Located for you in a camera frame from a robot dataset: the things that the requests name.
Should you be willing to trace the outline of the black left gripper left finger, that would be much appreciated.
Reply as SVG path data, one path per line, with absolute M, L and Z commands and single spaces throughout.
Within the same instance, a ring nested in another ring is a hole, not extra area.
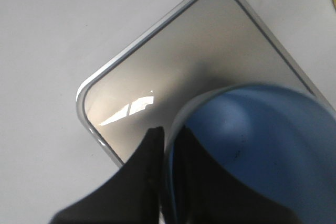
M 164 129 L 150 128 L 101 187 L 56 213 L 51 223 L 159 223 Z

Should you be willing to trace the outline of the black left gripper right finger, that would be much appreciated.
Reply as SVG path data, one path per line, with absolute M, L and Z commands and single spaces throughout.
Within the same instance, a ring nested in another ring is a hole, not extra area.
M 185 126 L 165 154 L 161 204 L 166 223 L 301 223 L 221 167 Z

